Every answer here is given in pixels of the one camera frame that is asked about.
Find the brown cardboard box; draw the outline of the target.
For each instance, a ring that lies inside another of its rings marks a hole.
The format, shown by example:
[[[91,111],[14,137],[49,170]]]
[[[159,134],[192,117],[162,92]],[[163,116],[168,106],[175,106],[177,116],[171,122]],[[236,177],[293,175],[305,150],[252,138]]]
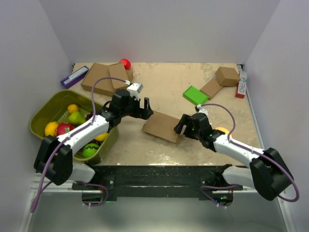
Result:
[[[144,124],[142,131],[172,143],[178,143],[181,137],[174,131],[174,128],[179,121],[178,118],[154,111],[154,114]]]

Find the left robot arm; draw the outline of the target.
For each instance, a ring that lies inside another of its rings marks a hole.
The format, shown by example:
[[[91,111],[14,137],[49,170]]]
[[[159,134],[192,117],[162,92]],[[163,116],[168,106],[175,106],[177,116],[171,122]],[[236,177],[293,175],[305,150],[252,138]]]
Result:
[[[139,93],[121,89],[113,94],[93,117],[74,130],[59,137],[46,136],[41,143],[34,169],[59,186],[68,180],[83,182],[88,189],[96,189],[100,178],[86,164],[74,164],[74,155],[95,137],[118,126],[126,116],[147,120],[153,114],[149,98],[140,107]]]

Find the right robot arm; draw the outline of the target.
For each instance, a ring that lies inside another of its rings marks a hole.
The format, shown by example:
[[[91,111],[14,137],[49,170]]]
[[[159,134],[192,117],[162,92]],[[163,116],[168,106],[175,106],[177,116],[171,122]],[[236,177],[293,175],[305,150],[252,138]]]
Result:
[[[195,114],[184,114],[174,131],[178,135],[198,140],[205,148],[227,155],[246,167],[227,167],[215,178],[217,188],[225,190],[235,186],[247,186],[271,201],[280,197],[289,186],[293,186],[296,196],[292,201],[299,199],[299,190],[294,178],[277,150],[249,146],[231,138],[230,132],[214,129],[204,107],[203,104],[199,104],[195,107]]]

